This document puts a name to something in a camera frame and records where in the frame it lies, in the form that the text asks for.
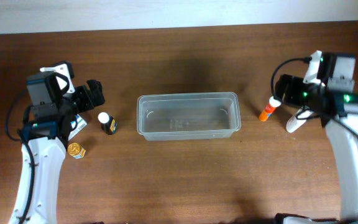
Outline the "dark bottle white cap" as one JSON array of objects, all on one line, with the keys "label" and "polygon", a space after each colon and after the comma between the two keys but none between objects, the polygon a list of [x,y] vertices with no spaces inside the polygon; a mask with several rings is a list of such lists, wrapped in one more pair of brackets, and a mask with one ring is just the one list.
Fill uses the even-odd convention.
[{"label": "dark bottle white cap", "polygon": [[110,116],[106,112],[101,112],[98,115],[98,120],[101,123],[101,129],[107,135],[113,135],[116,132],[117,123],[116,123],[116,120],[112,116]]}]

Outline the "orange tube white cap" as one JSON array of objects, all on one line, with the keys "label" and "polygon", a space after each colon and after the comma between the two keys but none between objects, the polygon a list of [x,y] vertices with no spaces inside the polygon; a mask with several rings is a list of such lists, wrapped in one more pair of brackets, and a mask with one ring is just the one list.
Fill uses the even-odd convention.
[{"label": "orange tube white cap", "polygon": [[271,96],[268,100],[268,104],[264,108],[264,110],[259,115],[259,120],[264,122],[269,119],[272,113],[282,104],[281,101],[276,100],[273,96]]}]

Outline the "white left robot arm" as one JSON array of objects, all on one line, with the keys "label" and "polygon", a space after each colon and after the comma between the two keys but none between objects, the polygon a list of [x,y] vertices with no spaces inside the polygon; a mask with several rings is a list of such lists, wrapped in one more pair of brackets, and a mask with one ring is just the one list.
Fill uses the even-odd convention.
[{"label": "white left robot arm", "polygon": [[22,169],[9,223],[56,223],[60,171],[69,142],[85,126],[80,113],[105,102],[99,81],[70,90],[55,76],[27,80],[31,104],[18,129]]}]

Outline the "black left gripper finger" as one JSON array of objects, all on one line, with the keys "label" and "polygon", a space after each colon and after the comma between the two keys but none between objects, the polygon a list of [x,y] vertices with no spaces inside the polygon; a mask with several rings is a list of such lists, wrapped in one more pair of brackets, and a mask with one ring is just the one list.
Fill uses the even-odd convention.
[{"label": "black left gripper finger", "polygon": [[86,105],[87,110],[93,110],[97,106],[101,106],[105,103],[104,95],[101,91],[98,92],[89,92],[88,93],[88,102]]},{"label": "black left gripper finger", "polygon": [[102,84],[97,80],[87,80],[89,91],[91,93],[102,93]]}]

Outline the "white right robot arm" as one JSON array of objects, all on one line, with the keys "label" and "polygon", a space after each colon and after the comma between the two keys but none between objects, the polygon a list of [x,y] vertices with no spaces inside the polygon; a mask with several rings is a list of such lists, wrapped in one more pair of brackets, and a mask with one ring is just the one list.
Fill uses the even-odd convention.
[{"label": "white right robot arm", "polygon": [[281,75],[270,82],[273,96],[298,108],[287,122],[295,132],[319,118],[334,151],[341,188],[340,223],[358,223],[358,94],[349,75]]}]

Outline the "white calamine lotion bottle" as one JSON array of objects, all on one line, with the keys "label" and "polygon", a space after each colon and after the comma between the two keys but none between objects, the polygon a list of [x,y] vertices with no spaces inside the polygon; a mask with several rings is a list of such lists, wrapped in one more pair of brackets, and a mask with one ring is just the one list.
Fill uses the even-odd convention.
[{"label": "white calamine lotion bottle", "polygon": [[299,127],[306,123],[306,119],[312,115],[313,112],[310,110],[299,109],[288,121],[286,130],[289,133],[293,133]]}]

